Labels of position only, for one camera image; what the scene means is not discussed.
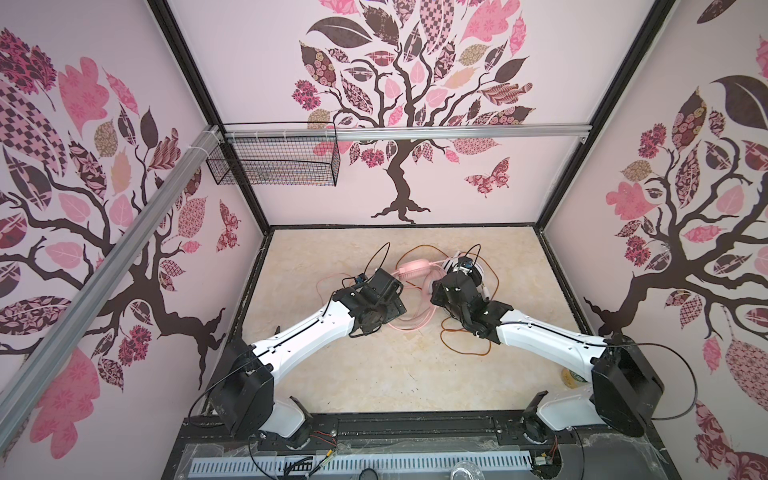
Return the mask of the pink headphones with cable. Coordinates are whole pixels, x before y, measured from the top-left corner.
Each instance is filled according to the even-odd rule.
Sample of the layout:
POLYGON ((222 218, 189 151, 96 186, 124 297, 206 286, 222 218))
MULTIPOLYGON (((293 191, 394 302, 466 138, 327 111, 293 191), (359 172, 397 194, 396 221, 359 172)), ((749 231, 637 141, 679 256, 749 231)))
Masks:
MULTIPOLYGON (((398 279, 403 284, 404 289, 415 289, 418 293, 422 295, 422 301, 428 303, 430 295, 432 293, 432 283, 435 280, 441 279, 445 275, 445 270, 442 269, 437 262, 430 262, 425 259, 419 259, 419 260, 407 262, 401 267, 394 270, 393 272, 388 272, 388 273, 390 273, 392 276, 398 279)), ((356 276, 344 277, 342 279, 342 287, 340 289, 352 286, 355 283, 354 278, 356 276)), ((352 319, 348 316, 347 309, 343 305, 337 302, 333 302, 331 300, 332 294, 328 298, 328 302, 316 312, 316 314, 312 317, 312 319, 319 318, 321 321, 325 321, 325 320, 329 320, 333 314, 340 314, 342 318, 342 322, 346 323, 349 326, 349 330, 348 330, 348 333, 349 333, 352 327, 352 319)), ((367 335, 350 335, 349 334, 349 336, 352 338, 355 338, 355 337, 367 336, 367 335)))

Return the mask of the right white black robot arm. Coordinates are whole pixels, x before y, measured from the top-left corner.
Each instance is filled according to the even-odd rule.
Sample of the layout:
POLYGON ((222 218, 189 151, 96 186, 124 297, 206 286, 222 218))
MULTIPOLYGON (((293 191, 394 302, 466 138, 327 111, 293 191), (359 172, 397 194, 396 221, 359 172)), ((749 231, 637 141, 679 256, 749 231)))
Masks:
POLYGON ((605 425, 642 437, 664 393, 664 385, 639 345, 628 338, 607 340, 537 320, 499 301, 486 299, 481 283, 463 271, 432 284, 431 302, 470 333, 552 361, 586 381, 568 392, 540 392, 526 410, 530 437, 579 426, 605 425))

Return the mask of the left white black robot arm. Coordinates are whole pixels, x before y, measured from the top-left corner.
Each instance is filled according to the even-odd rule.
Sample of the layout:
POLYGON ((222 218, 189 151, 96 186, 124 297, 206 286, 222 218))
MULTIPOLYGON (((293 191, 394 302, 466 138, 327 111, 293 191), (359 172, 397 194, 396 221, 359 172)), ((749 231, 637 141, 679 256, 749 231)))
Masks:
POLYGON ((228 433, 245 439, 275 434, 297 448, 313 431, 312 416, 295 398, 280 399, 277 385, 301 362, 343 337, 367 336, 406 313, 403 284, 378 269, 334 291, 310 317, 269 338, 226 347, 211 383, 209 402, 228 433))

